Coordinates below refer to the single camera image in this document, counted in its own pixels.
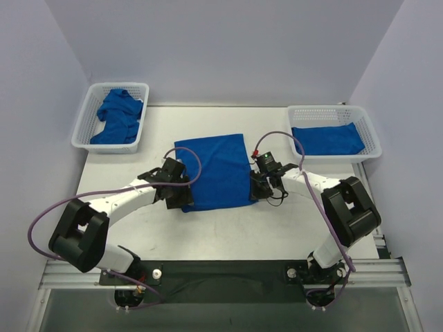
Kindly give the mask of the blue towel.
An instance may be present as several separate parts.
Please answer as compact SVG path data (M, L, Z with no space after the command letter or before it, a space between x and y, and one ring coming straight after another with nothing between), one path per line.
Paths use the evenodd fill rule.
M191 185L193 204L182 207L183 212L254 204L249 198L251 166L241 133L179 140L174 146L186 174L190 178L200 175Z
M335 127L292 127L291 132L306 156L347 156L365 149L353 123Z

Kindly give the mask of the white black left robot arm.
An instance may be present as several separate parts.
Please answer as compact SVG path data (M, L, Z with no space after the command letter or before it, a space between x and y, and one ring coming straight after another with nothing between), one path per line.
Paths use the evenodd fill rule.
M186 166L166 158L156 167L135 178L122 192L83 201L70 200L49 240L49 249L86 273L93 268L126 273L140 258L123 246L107 243L110 227L132 212L165 201L168 209L192 202Z

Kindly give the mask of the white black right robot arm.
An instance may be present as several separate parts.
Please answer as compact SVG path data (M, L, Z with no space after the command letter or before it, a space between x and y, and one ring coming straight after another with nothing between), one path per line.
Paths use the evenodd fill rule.
M297 165L280 163L273 171L252 170L250 199L272 199L273 191L284 200L289 194L311 198L319 209L329 235L310 255L308 261L322 270L344 260L351 271L355 267L348 256L349 249L368 236L381 224L380 214L361 180L355 176L345 179L321 176Z

